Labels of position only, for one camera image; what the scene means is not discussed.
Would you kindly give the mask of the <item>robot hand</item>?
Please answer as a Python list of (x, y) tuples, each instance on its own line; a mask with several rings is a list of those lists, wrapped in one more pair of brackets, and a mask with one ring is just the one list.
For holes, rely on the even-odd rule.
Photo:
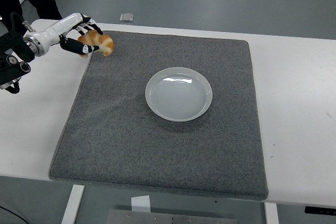
[(101, 29), (91, 17), (81, 13), (74, 13), (57, 21), (42, 32), (31, 34), (31, 39), (37, 47), (35, 55), (45, 55), (49, 51), (49, 48), (56, 44), (59, 44), (65, 51), (79, 55), (89, 55), (99, 49), (99, 46), (89, 46), (84, 42), (67, 38), (67, 34), (72, 30), (78, 31), (81, 35), (84, 34), (84, 31), (90, 30), (95, 30), (99, 34), (102, 34)]

